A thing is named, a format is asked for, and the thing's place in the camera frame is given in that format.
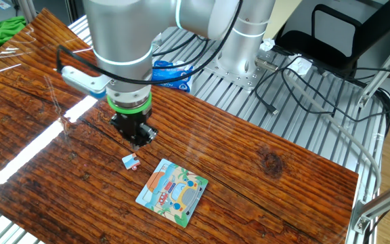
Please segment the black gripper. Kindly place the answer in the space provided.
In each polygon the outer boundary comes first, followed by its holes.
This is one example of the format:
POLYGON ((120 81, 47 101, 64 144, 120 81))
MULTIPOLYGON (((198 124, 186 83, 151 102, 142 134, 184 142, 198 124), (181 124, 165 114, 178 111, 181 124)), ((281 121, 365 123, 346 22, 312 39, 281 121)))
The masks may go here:
POLYGON ((137 151, 136 142, 139 142, 139 146, 145 146, 150 144, 157 136, 158 130, 147 124, 151 114, 151 108, 133 114, 116 112, 111 118, 110 124, 129 143, 132 150, 137 151))

